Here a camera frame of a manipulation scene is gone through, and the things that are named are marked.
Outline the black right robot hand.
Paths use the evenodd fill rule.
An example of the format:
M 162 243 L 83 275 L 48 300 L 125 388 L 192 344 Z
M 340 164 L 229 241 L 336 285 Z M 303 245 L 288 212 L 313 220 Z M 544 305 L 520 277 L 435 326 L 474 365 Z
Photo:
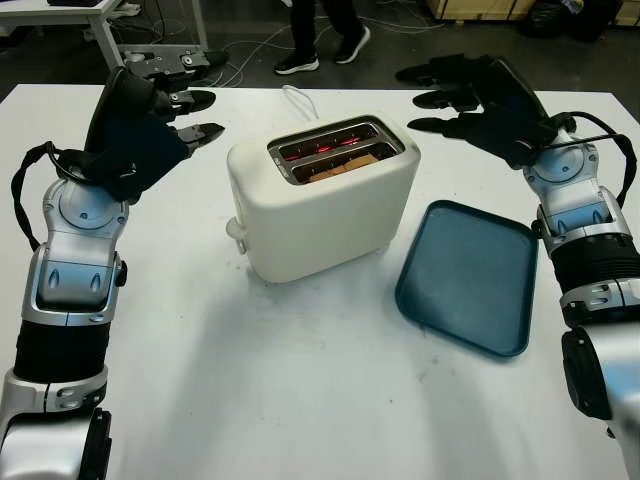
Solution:
M 398 71 L 395 78 L 426 90 L 413 98 L 415 106 L 425 110 L 452 108 L 458 113 L 450 120 L 412 120 L 408 127 L 414 130 L 456 139 L 485 134 L 491 126 L 531 134 L 544 129 L 549 119 L 526 81 L 500 57 L 434 57 Z

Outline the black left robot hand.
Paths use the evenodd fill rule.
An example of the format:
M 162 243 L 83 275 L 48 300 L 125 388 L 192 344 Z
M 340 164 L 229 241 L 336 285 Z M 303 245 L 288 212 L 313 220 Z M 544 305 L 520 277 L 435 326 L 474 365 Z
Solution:
M 216 95 L 192 87 L 229 60 L 225 51 L 177 46 L 134 48 L 125 56 L 111 71 L 91 119 L 85 140 L 91 153 L 104 149 L 111 119 L 152 113 L 168 123 L 211 107 Z

